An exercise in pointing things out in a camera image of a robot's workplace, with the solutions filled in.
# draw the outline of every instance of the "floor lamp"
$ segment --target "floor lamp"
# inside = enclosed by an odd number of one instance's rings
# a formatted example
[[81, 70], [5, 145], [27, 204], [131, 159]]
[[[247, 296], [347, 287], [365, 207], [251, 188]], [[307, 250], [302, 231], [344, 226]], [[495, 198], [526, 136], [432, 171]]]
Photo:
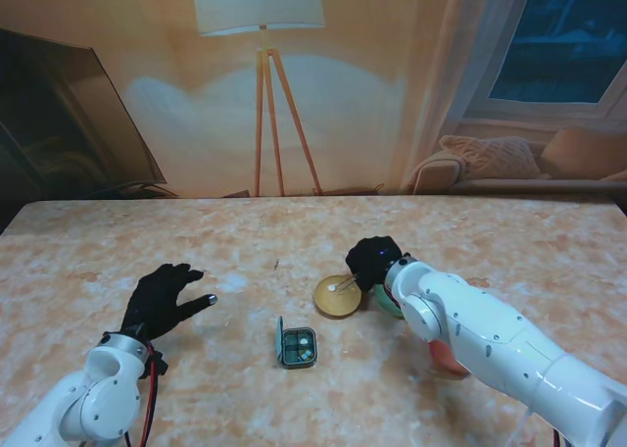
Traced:
[[294, 120], [294, 126], [298, 132], [301, 146], [312, 174], [315, 191], [318, 195], [322, 195], [322, 188], [315, 172], [314, 160], [298, 115], [292, 90], [287, 80], [287, 74], [283, 68], [280, 52], [276, 47], [270, 46], [268, 43], [269, 37], [267, 36], [268, 32], [274, 29], [324, 27], [321, 0], [194, 0], [194, 3], [198, 28], [203, 36], [221, 36], [257, 30], [261, 35], [262, 48], [257, 52], [255, 197], [259, 197], [261, 189], [264, 85], [267, 93], [267, 109], [272, 130], [272, 145], [274, 148], [279, 194], [281, 197], [285, 196], [270, 60], [274, 63], [281, 87], [285, 93], [285, 98]]

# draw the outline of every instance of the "marble table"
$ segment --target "marble table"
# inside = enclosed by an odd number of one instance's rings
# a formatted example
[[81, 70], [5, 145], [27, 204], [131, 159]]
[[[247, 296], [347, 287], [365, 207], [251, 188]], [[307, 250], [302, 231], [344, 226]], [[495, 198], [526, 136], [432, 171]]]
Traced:
[[[426, 345], [405, 322], [373, 301], [343, 320], [316, 312], [315, 285], [344, 273], [348, 250], [376, 234], [488, 289], [565, 350], [627, 383], [627, 219], [610, 203], [35, 203], [0, 237], [0, 440], [57, 379], [82, 366], [102, 331], [119, 328], [139, 277], [185, 262], [205, 277], [183, 300], [213, 292], [219, 301], [155, 341], [169, 372], [151, 446], [504, 445], [524, 407], [473, 377], [434, 378]], [[315, 329], [313, 368], [277, 366], [280, 315], [286, 327]], [[545, 446], [551, 430], [534, 416], [521, 438]]]

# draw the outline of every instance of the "green pill box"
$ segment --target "green pill box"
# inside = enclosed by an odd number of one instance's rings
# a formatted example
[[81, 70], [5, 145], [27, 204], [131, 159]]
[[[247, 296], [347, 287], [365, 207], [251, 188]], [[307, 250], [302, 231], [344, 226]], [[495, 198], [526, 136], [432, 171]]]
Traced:
[[283, 329], [283, 317], [276, 324], [276, 359], [285, 369], [305, 369], [315, 364], [315, 332], [310, 327]]

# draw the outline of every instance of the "red cable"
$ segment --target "red cable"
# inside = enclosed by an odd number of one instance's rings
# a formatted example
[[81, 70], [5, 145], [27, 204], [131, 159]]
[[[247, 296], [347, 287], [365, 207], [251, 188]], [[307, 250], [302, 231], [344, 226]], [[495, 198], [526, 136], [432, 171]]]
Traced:
[[[148, 352], [150, 353], [150, 357], [153, 356], [153, 348], [151, 345], [148, 346]], [[146, 419], [144, 420], [144, 432], [141, 436], [141, 442], [139, 443], [139, 447], [146, 447], [146, 442], [148, 441], [148, 420], [150, 419], [150, 407], [153, 405], [153, 397], [155, 396], [155, 360], [152, 359], [150, 364], [150, 395], [148, 397], [148, 404], [146, 405]]]

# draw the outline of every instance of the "window frame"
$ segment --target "window frame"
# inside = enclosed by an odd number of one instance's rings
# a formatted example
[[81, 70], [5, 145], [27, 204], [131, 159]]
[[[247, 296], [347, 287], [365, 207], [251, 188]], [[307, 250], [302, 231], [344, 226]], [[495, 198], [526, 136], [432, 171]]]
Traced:
[[[538, 118], [572, 118], [581, 120], [627, 120], [627, 112], [620, 109], [624, 105], [624, 95], [627, 90], [627, 62], [623, 64], [613, 81], [603, 94], [601, 100], [596, 103], [570, 102], [570, 103], [545, 103], [524, 102], [505, 99], [491, 99], [490, 92], [501, 72], [506, 59], [507, 50], [513, 40], [527, 0], [513, 0], [511, 6], [503, 8], [502, 16], [506, 22], [500, 34], [497, 28], [493, 28], [497, 38], [495, 49], [485, 73], [481, 77], [472, 96], [465, 118], [503, 118], [514, 116], [521, 120]], [[497, 25], [495, 17], [486, 21], [484, 29], [490, 30], [490, 25]]]

